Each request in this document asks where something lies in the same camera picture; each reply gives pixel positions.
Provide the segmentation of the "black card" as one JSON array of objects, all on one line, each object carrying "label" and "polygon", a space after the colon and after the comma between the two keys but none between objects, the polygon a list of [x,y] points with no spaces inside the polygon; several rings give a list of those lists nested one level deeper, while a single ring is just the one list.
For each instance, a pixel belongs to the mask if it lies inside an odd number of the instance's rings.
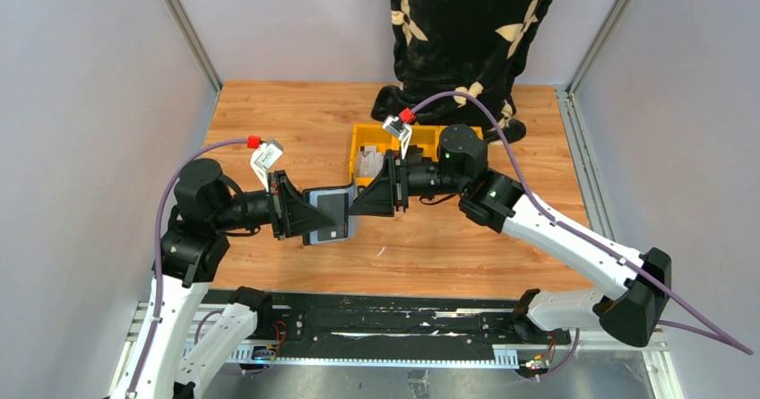
[{"label": "black card", "polygon": [[349,221],[347,208],[349,196],[347,193],[320,194],[315,197],[316,206],[327,213],[334,221],[333,226],[327,226],[316,232],[316,243],[325,243],[346,239],[349,236]]}]

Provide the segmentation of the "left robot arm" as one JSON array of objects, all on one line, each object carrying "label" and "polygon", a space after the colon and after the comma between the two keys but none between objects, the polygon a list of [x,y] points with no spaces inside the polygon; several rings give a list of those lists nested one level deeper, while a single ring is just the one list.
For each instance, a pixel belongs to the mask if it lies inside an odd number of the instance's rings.
[{"label": "left robot arm", "polygon": [[269,179],[269,190],[244,192],[215,160],[191,160],[180,169],[176,204],[158,240],[149,300],[153,313],[143,321],[137,348],[111,397],[200,398],[247,337],[282,336],[272,295],[240,287],[215,325],[184,352],[196,312],[236,230],[253,236],[270,224],[275,238],[285,239],[335,223],[309,204],[284,172]]}]

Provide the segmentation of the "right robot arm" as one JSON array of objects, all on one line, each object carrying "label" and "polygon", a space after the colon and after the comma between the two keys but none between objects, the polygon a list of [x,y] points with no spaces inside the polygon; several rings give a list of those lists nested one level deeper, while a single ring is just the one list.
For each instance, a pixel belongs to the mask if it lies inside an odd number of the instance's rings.
[{"label": "right robot arm", "polygon": [[653,247],[641,252],[606,239],[567,218],[526,185],[488,165],[488,148],[464,125],[444,128],[437,160],[410,163],[394,152],[350,205],[351,216],[392,217],[412,196],[458,197],[470,221],[527,242],[592,283],[581,291],[527,290],[508,324],[524,341],[557,329],[599,328],[623,344],[644,347],[669,302],[671,258]]}]

